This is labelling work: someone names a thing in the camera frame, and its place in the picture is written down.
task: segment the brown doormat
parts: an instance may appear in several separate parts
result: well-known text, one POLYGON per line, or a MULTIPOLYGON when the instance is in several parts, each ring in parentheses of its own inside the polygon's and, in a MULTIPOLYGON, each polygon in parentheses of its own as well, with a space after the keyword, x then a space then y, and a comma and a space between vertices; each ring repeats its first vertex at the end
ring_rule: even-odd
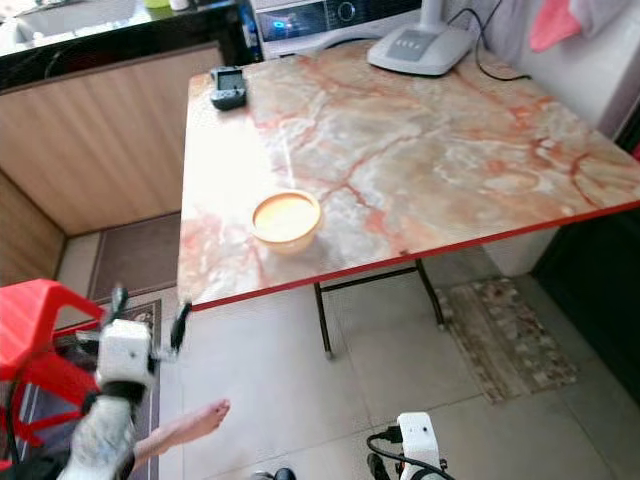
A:
POLYGON ((117 284, 131 296, 175 286, 179 249, 179 213, 104 231, 89 298, 106 302, 117 284))
POLYGON ((577 369, 507 278, 438 291, 445 319, 492 403, 575 383, 577 369))
MULTIPOLYGON (((160 346, 161 324, 162 324, 162 300, 158 298, 151 302, 129 307, 125 309, 119 318, 148 323, 152 328, 152 338, 156 348, 160 346)), ((93 354, 85 353, 77 346, 75 337, 62 337, 55 342, 56 350, 67 360, 73 362, 84 370, 93 372, 97 365, 97 357, 93 354)), ((30 421, 37 421, 43 418, 65 413, 76 407, 62 400, 57 395, 36 388, 34 394, 26 399, 25 412, 32 412, 30 421)), ((147 393, 145 399, 137 410, 136 415, 136 440, 141 440, 158 427, 160 421, 160 373, 156 371, 156 383, 153 389, 147 393)), ((44 441, 44 451, 59 452, 71 448, 71 438, 78 422, 67 422, 53 428, 41 430, 37 435, 44 441)), ((18 443, 18 450, 23 452, 23 459, 42 452, 33 450, 22 441, 18 443)), ((158 480, 159 476, 158 457, 153 457, 146 465, 141 466, 133 472, 129 478, 132 480, 158 480)))

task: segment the table top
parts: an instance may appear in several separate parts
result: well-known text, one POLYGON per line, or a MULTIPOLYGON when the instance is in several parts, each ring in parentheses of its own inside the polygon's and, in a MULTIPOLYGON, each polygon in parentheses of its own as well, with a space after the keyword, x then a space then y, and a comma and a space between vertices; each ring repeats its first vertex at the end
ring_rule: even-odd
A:
POLYGON ((209 75, 191 80, 181 298, 206 308, 640 206, 640 163, 534 82, 471 56, 399 75, 367 64, 370 45, 250 65, 248 107, 230 112, 209 75), (325 216, 295 256, 251 235, 255 206, 288 188, 325 216))

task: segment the red chair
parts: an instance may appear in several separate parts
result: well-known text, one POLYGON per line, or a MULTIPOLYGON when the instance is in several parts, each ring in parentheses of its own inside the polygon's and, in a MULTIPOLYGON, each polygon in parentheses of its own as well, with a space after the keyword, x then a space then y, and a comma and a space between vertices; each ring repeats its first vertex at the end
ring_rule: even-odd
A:
MULTIPOLYGON (((99 326, 104 310, 52 280, 32 280, 0 288, 0 381, 20 376, 12 403, 16 435, 34 447, 43 442, 36 432, 81 416, 81 410, 25 423, 20 407, 26 385, 34 384, 81 407, 87 394, 98 391, 93 376, 56 354, 55 338, 99 326), (73 307, 93 320, 54 331, 62 307, 73 307)), ((0 407, 0 428, 6 429, 0 407)))

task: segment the black device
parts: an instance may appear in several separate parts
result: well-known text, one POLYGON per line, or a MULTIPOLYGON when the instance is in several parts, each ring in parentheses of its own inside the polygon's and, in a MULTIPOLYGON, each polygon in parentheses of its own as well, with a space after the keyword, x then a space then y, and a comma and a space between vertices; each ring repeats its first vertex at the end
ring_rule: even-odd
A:
POLYGON ((218 110, 231 110, 247 104, 247 86, 239 67, 218 67, 211 70, 215 89, 211 102, 218 110))

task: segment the metal table frame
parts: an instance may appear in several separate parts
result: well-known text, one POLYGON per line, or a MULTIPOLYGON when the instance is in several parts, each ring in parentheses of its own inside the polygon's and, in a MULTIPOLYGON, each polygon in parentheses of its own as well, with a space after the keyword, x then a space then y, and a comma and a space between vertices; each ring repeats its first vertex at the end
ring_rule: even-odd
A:
POLYGON ((313 284, 313 288, 316 293, 316 303, 318 305, 318 318, 320 319, 320 332, 322 333, 322 343, 324 344, 324 353, 327 358, 333 358, 333 351, 331 350, 331 340, 329 339, 329 330, 327 329, 327 318, 324 312, 324 301, 322 300, 322 294, 324 292, 331 292, 332 290, 339 290, 341 288, 352 287, 354 285, 360 285, 362 283, 375 282, 376 280, 382 280, 383 278, 396 277, 398 275, 405 275, 407 273, 418 272, 420 275, 420 280, 422 280, 422 284, 424 288, 427 290, 429 294, 429 299, 431 300, 431 305, 433 306, 433 310, 436 314, 436 322, 438 323, 438 327, 440 330, 444 330, 446 328, 446 323, 444 321, 444 317, 442 315, 442 308, 440 307, 440 302, 438 301, 438 296, 436 295, 436 291, 431 285, 431 281, 429 280, 429 276, 424 269, 424 265, 420 259, 415 261, 414 267, 407 267, 400 270, 395 270, 393 272, 380 273, 378 275, 372 275, 370 277, 359 278, 357 280, 350 280, 348 282, 336 283, 333 285, 328 285, 326 287, 321 287, 320 283, 316 282, 313 284))

